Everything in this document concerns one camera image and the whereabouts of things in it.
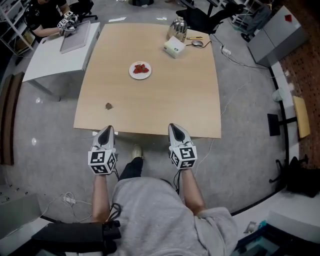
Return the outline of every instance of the red object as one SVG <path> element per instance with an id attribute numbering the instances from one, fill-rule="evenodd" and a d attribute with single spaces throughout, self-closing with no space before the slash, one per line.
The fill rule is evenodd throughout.
<path id="1" fill-rule="evenodd" d="M 291 16 L 291 14 L 285 15 L 285 16 L 284 16 L 284 19 L 285 19 L 287 22 L 292 22 L 292 16 Z"/>
<path id="2" fill-rule="evenodd" d="M 135 65 L 134 67 L 135 67 L 135 69 L 134 69 L 133 73 L 135 73 L 135 74 L 148 73 L 149 72 L 149 69 L 146 68 L 145 64 Z"/>

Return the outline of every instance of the white desk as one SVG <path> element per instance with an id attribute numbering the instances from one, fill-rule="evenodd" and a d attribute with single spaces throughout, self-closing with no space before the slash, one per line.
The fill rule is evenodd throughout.
<path id="1" fill-rule="evenodd" d="M 100 31 L 99 22 L 91 24 L 86 45 L 64 54 L 60 53 L 60 47 L 63 42 L 62 36 L 52 35 L 43 38 L 32 56 L 22 82 L 28 82 L 45 94 L 50 95 L 56 101 L 60 101 L 60 96 L 53 94 L 38 83 L 36 79 L 86 70 Z"/>

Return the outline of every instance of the white plate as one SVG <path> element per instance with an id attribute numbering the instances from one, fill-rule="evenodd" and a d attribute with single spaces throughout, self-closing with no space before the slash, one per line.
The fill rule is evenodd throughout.
<path id="1" fill-rule="evenodd" d="M 135 65 L 142 65 L 144 64 L 144 66 L 149 70 L 148 73 L 139 73 L 139 74 L 135 74 L 134 70 L 136 69 Z M 132 78 L 137 79 L 137 80 L 142 80 L 142 79 L 146 79 L 147 77 L 149 77 L 151 75 L 151 66 L 149 65 L 149 63 L 145 62 L 145 61 L 137 61 L 135 63 L 133 63 L 130 67 L 129 67 L 129 74 Z"/>

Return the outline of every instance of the power strip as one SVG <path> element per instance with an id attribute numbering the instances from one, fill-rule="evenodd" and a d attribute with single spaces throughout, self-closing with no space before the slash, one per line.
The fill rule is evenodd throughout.
<path id="1" fill-rule="evenodd" d="M 75 204 L 75 203 L 76 203 L 76 200 L 75 200 L 75 199 L 72 199 L 72 198 L 67 197 L 67 196 L 64 196 L 64 197 L 63 197 L 63 200 L 66 201 L 66 202 L 72 203 L 72 204 Z"/>
<path id="2" fill-rule="evenodd" d="M 227 48 L 220 46 L 221 51 L 223 51 L 226 55 L 231 55 L 231 51 L 229 51 Z"/>

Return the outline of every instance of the shoe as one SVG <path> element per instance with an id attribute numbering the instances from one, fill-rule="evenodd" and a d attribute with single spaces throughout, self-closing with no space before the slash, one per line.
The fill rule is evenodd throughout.
<path id="1" fill-rule="evenodd" d="M 142 148 L 138 144 L 135 144 L 132 150 L 132 160 L 135 158 L 144 158 L 142 155 Z"/>

